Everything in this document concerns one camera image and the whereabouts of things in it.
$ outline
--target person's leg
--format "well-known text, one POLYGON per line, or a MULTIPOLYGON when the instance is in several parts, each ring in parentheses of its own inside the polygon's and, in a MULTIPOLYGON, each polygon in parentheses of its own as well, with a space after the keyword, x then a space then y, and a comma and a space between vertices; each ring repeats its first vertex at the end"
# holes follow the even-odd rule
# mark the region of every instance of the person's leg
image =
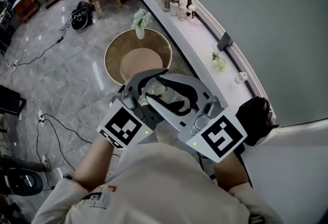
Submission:
POLYGON ((43 163, 24 161, 16 157, 1 155, 1 164, 6 168, 22 168, 36 172, 50 171, 49 160, 47 156, 42 155, 43 163))

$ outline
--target marble floor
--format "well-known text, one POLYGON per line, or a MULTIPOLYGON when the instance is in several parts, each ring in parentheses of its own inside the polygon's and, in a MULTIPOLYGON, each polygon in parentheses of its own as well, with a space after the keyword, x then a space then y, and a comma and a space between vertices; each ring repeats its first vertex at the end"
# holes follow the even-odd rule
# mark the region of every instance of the marble floor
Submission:
MULTIPOLYGON (((17 29, 5 58, 14 63, 18 60, 28 62, 39 56, 48 46, 55 43, 62 35, 59 28, 67 21, 71 11, 83 0, 62 0, 49 10, 41 7, 26 24, 17 29)), ((140 0, 129 0, 123 8, 118 8, 115 0, 100 1, 102 18, 82 32, 72 28, 67 30, 65 39, 48 50, 42 58, 27 66, 19 66, 15 70, 0 62, 0 84, 19 92, 27 100, 21 120, 16 116, 5 115, 2 122, 8 128, 7 134, 0 133, 0 144, 8 147, 24 160, 38 161, 36 155, 37 113, 55 116, 67 127, 76 130, 80 136, 93 141, 97 135, 96 128, 108 110, 108 104, 119 86, 108 77, 104 68, 104 54, 107 45, 118 34, 131 28, 133 15, 139 8, 144 8, 140 0), (100 88, 93 65, 99 69, 104 88, 100 88)), ((153 19, 151 29, 167 35, 153 19)), ((192 75, 186 63, 173 48, 172 73, 192 75)), ((65 130, 59 123, 49 118, 60 140, 62 151, 74 167, 90 148, 90 144, 81 141, 74 133, 65 130)), ((38 126, 39 153, 46 153, 53 170, 50 174, 50 185, 56 184, 54 171, 72 173, 72 169, 63 160, 58 142, 51 125, 38 126)), ((160 142, 177 146, 192 153, 186 145, 179 142, 175 130, 166 122, 156 129, 156 137, 160 142)), ((4 154, 10 154, 0 147, 4 154)), ((115 168, 118 157, 113 157, 110 171, 115 168)), ((21 207, 24 217, 31 221, 37 209, 51 191, 43 191, 31 197, 10 196, 12 201, 21 207)))

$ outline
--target round table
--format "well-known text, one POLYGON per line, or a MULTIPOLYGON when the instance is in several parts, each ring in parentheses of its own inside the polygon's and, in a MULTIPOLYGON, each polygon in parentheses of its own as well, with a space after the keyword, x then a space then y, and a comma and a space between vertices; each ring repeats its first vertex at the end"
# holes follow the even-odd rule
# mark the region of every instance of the round table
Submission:
MULTIPOLYGON (((135 30, 125 31, 111 41, 105 53, 106 71, 109 77, 119 85, 126 82, 122 77, 121 62, 128 53, 135 49, 138 49, 137 51, 140 49, 153 50, 155 54, 159 55, 162 68, 169 68, 171 65, 172 48, 169 41, 162 34, 151 29, 145 29, 144 39, 139 40, 135 30)), ((144 70, 154 68, 154 63, 149 63, 148 66, 146 66, 147 62, 142 62, 142 64, 144 70)))

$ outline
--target shoe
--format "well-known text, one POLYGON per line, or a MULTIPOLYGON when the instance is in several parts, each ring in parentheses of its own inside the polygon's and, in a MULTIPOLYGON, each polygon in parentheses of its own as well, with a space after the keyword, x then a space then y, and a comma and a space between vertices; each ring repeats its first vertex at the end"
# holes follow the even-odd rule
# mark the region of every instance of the shoe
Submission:
POLYGON ((50 163, 46 154, 42 155, 42 165, 45 168, 46 172, 50 172, 50 163))

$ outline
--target power strip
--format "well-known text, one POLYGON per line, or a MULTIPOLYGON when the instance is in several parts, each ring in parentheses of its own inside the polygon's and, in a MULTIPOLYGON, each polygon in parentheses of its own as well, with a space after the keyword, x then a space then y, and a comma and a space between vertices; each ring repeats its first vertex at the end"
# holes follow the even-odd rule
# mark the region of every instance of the power strip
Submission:
POLYGON ((46 122, 45 122, 45 116, 43 116, 42 110, 40 110, 37 114, 39 116, 39 120, 41 120, 41 125, 44 127, 46 122))

